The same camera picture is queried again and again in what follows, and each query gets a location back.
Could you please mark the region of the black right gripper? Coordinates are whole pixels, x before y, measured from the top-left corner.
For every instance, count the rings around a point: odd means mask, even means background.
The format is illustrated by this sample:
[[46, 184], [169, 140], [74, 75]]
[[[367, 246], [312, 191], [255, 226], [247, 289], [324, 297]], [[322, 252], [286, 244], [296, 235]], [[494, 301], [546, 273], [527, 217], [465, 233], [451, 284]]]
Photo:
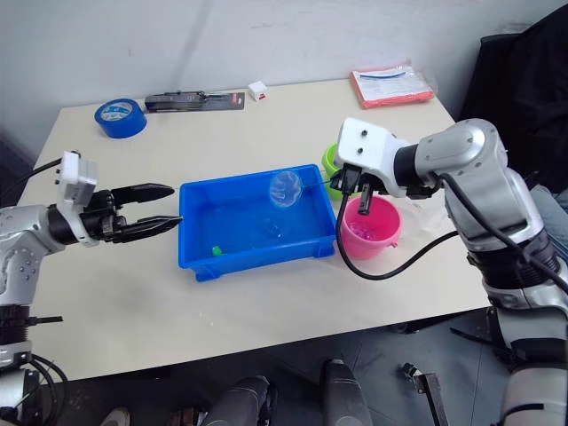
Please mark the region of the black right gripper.
[[358, 213], [362, 216], [369, 215], [373, 192], [386, 193], [384, 183], [379, 177], [364, 173], [361, 167], [351, 164], [344, 164], [342, 170], [335, 172], [329, 179], [329, 186], [349, 195], [361, 193]]

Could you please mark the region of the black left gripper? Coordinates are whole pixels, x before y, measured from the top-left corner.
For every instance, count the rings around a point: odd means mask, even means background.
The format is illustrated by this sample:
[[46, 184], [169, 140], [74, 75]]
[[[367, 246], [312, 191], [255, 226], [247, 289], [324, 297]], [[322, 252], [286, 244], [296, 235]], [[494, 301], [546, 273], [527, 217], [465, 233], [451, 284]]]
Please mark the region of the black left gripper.
[[155, 216], [127, 225], [119, 213], [124, 204], [145, 203], [172, 195], [171, 186], [145, 183], [95, 192], [80, 218], [89, 236], [96, 241], [133, 242], [154, 237], [175, 228], [182, 217]]

